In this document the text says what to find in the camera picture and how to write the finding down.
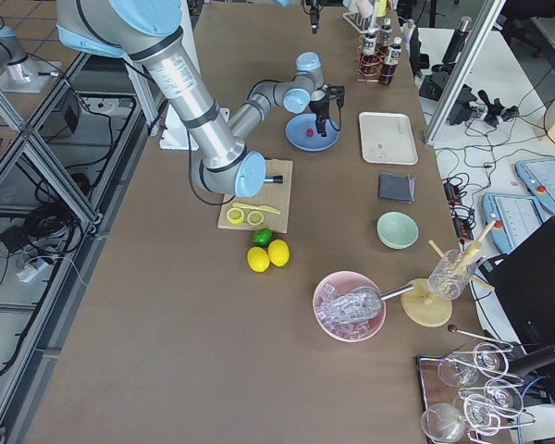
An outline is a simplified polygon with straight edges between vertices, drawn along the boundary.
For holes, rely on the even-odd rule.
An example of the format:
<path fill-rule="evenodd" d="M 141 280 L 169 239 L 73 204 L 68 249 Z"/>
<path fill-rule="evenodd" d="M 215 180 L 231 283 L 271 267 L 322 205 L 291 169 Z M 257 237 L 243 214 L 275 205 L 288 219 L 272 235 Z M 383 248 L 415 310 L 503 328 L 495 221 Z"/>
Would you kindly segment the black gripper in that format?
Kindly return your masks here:
<path fill-rule="evenodd" d="M 315 127 L 320 136 L 327 136 L 326 120 L 329 119 L 329 95 L 326 92 L 314 92 L 308 105 L 315 114 Z"/>
<path fill-rule="evenodd" d="M 327 0 L 303 0 L 302 9 L 309 15 L 312 34 L 318 33 L 318 25 L 315 23 L 315 14 L 319 14 L 327 5 Z"/>

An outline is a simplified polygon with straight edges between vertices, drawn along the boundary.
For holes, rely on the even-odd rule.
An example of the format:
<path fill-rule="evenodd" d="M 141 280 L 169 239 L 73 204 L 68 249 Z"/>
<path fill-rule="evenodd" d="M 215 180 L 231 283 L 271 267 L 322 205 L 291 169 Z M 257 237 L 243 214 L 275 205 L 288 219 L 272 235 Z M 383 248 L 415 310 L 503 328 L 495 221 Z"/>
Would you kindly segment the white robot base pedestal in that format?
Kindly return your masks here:
<path fill-rule="evenodd" d="M 181 0 L 180 3 L 182 14 L 180 26 L 183 29 L 182 45 L 196 70 L 200 71 L 188 2 L 186 0 Z M 162 134 L 160 148 L 167 150 L 187 150 L 189 148 L 189 143 L 193 151 L 198 149 L 198 143 L 189 132 L 186 131 L 178 114 L 173 107 L 169 105 L 166 112 L 165 128 Z"/>

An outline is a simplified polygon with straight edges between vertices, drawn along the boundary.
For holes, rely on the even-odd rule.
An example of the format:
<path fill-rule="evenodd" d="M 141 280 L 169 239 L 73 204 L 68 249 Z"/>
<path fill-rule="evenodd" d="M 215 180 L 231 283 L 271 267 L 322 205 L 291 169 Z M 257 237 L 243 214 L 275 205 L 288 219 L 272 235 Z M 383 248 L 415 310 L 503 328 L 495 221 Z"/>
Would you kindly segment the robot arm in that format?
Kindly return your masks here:
<path fill-rule="evenodd" d="M 262 154 L 247 148 L 246 137 L 276 106 L 300 114 L 326 98 L 319 56 L 296 59 L 289 82 L 263 81 L 230 119 L 207 90 L 183 44 L 179 1 L 59 1 L 60 42 L 77 51 L 142 64 L 196 141 L 191 178 L 210 192 L 252 197 L 265 182 Z"/>
<path fill-rule="evenodd" d="M 312 34 L 317 34 L 320 30 L 320 13 L 327 5 L 325 0 L 275 0 L 274 4 L 286 7 L 294 4 L 300 4 L 303 12 L 308 16 Z"/>

